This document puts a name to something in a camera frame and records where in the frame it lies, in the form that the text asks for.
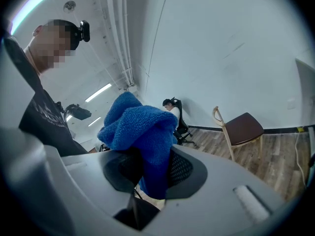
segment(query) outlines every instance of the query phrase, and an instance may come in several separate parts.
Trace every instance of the brown chair seat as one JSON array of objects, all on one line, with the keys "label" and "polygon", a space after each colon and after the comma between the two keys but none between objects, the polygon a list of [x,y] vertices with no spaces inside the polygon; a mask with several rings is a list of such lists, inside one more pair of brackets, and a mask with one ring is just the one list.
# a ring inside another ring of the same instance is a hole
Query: brown chair seat
[{"label": "brown chair seat", "polygon": [[264,133],[262,126],[249,113],[227,122],[225,127],[232,146],[249,142]]}]

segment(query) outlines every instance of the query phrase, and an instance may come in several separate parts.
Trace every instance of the ceiling light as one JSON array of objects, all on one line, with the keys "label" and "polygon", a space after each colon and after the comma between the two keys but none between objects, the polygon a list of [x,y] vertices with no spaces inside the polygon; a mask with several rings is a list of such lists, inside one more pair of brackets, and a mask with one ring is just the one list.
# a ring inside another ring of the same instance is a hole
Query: ceiling light
[{"label": "ceiling light", "polygon": [[94,122],[98,121],[99,119],[100,119],[100,117],[97,118],[95,121],[93,121],[88,127],[90,127]]},{"label": "ceiling light", "polygon": [[96,96],[98,96],[101,92],[105,91],[106,89],[110,88],[112,85],[111,84],[107,84],[106,86],[104,86],[103,88],[101,88],[100,90],[98,90],[96,93],[94,93],[92,96],[90,96],[89,98],[87,98],[85,101],[89,102],[90,100],[92,100],[93,98],[95,98]]},{"label": "ceiling light", "polygon": [[72,116],[68,116],[66,121],[69,121],[72,118]]},{"label": "ceiling light", "polygon": [[43,0],[28,0],[22,9],[16,14],[16,16],[13,19],[13,26],[11,30],[11,34],[15,32],[15,30],[18,28],[18,26],[21,24],[21,22],[26,18],[26,16]]}]

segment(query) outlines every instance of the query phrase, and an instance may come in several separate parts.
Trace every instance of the cable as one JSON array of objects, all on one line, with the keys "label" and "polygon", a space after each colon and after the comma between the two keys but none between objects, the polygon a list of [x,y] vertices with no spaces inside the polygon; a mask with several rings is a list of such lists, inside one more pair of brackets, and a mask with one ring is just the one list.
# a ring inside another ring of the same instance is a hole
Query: cable
[{"label": "cable", "polygon": [[140,196],[139,192],[136,191],[136,189],[133,189],[133,191],[139,196],[140,199],[143,199],[143,198]]},{"label": "cable", "polygon": [[298,151],[297,151],[297,147],[296,147],[297,146],[297,142],[298,142],[299,137],[300,137],[300,133],[301,133],[301,131],[299,131],[299,133],[297,135],[297,138],[296,138],[296,142],[295,142],[296,163],[297,163],[297,166],[300,168],[300,171],[302,173],[302,180],[303,180],[303,183],[304,183],[304,187],[306,188],[306,184],[305,184],[305,180],[304,180],[304,173],[303,173],[301,165],[299,164],[299,155],[298,155]]}]

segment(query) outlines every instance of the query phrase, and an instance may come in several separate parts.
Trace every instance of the blue towel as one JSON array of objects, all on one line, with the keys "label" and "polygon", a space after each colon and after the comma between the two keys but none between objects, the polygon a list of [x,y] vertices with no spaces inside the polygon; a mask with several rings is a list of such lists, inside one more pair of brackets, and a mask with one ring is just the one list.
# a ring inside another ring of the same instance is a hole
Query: blue towel
[{"label": "blue towel", "polygon": [[97,137],[114,150],[139,148],[144,169],[140,188],[152,198],[164,199],[176,125],[172,113],[142,106],[132,93],[125,92],[115,100]]}]

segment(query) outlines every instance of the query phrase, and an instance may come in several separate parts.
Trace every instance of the smoke detector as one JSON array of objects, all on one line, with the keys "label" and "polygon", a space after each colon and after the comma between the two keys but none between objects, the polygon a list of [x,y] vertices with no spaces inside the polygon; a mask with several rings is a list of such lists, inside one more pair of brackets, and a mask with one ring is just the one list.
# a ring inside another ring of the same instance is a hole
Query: smoke detector
[{"label": "smoke detector", "polygon": [[74,11],[75,6],[76,6],[75,1],[68,1],[64,4],[63,11],[65,13],[70,13]]}]

